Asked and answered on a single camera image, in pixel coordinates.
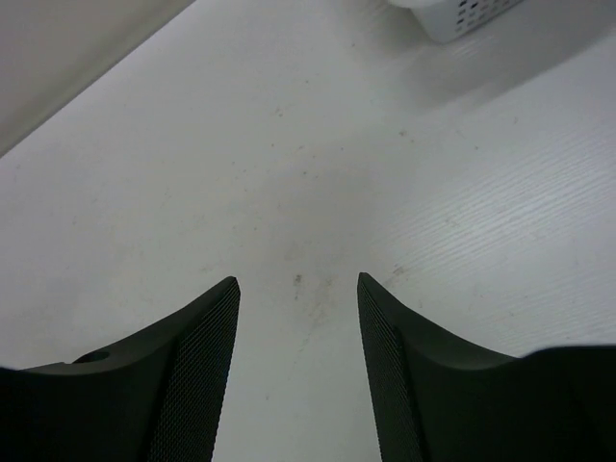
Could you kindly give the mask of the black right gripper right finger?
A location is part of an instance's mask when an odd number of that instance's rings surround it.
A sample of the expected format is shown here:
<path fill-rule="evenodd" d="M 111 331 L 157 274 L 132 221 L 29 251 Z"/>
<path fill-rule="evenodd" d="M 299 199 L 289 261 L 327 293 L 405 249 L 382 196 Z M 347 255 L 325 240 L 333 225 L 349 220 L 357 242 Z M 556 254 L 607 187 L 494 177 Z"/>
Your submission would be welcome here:
<path fill-rule="evenodd" d="M 615 349 L 513 357 L 404 306 L 367 273 L 358 315 L 385 461 L 611 461 Z"/>

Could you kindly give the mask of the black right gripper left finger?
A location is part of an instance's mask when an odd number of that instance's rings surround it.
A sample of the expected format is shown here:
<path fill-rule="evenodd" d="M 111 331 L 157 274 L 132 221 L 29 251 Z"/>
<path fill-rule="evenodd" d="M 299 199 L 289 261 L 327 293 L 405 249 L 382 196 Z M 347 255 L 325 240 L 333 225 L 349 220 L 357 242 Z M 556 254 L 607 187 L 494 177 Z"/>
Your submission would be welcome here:
<path fill-rule="evenodd" d="M 2 460 L 211 460 L 239 308 L 229 276 L 72 363 L 2 369 Z"/>

